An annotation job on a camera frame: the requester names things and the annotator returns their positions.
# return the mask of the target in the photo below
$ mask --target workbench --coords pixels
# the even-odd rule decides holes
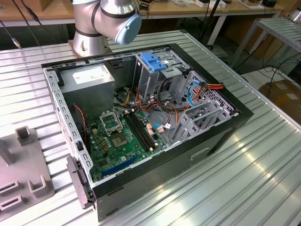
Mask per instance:
[[[29,20],[30,25],[39,25],[33,21],[24,8],[21,9],[26,19]],[[217,8],[214,16],[219,19],[212,32],[208,45],[213,45],[214,41],[226,19],[227,16],[237,15],[262,15],[273,14],[273,17],[278,17],[284,8],[276,4],[273,8],[265,9],[249,9],[240,4],[238,0],[232,0],[231,4],[227,4],[225,8]],[[141,10],[142,19],[163,19],[163,18],[182,18],[182,17],[204,17],[206,15],[207,7],[199,7],[195,4],[188,4],[187,6],[178,6],[174,2],[152,2],[149,6],[149,15],[145,10]],[[74,13],[73,5],[70,0],[53,0],[44,11],[36,12],[42,24],[73,24]],[[20,13],[15,7],[6,6],[0,9],[0,19],[4,25],[9,26],[26,26]]]
[[[240,78],[188,33],[139,35],[113,52],[177,43],[254,116],[222,148],[188,171],[107,217],[103,226],[292,225],[301,221],[300,125]],[[0,137],[35,128],[55,195],[2,222],[2,226],[96,226],[83,210],[66,167],[69,150],[55,116],[40,64],[73,59],[68,44],[0,52]]]

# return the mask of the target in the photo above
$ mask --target cardboard box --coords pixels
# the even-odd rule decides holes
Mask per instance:
[[[270,82],[259,88],[267,96]],[[301,125],[301,91],[289,80],[272,82],[268,96],[274,104]]]
[[[15,0],[15,2],[18,7],[25,8],[21,0]],[[24,0],[25,5],[31,8],[34,12],[43,11],[51,2],[52,0]],[[15,7],[12,0],[0,0],[0,5]]]

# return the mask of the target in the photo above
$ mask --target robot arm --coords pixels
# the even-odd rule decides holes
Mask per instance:
[[[129,44],[138,34],[141,18],[133,0],[73,0],[76,32],[73,48],[80,56],[109,51],[106,37]]]

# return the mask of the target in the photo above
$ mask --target chip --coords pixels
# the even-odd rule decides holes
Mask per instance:
[[[115,133],[110,138],[115,147],[121,147],[127,144],[127,139],[122,133]]]
[[[105,160],[101,160],[100,162],[99,162],[99,164],[100,164],[100,166],[105,166],[105,165],[107,165],[108,164],[108,161],[105,159]]]

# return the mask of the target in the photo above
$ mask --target slatted aluminum surface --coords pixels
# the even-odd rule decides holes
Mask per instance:
[[[268,100],[228,66],[181,31],[139,35],[119,50],[177,43],[223,81],[254,113],[215,154],[106,218],[121,225],[292,225],[301,220],[301,133]],[[72,59],[67,44],[0,52],[0,137],[24,125],[35,128],[55,195],[1,226],[96,226],[96,212],[82,210],[66,167],[69,155],[51,105],[41,63]]]
[[[301,52],[301,24],[283,17],[259,19],[257,25],[285,44]]]

